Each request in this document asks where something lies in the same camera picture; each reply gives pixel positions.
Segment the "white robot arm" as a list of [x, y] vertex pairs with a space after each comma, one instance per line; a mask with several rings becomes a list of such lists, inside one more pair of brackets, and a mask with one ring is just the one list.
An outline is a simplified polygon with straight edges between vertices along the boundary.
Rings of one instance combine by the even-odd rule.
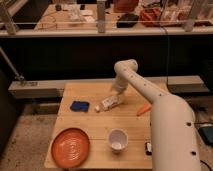
[[190, 105], [140, 76], [134, 59], [116, 62], [114, 70], [115, 91], [121, 94], [131, 85], [152, 105], [152, 171], [201, 171], [195, 114]]

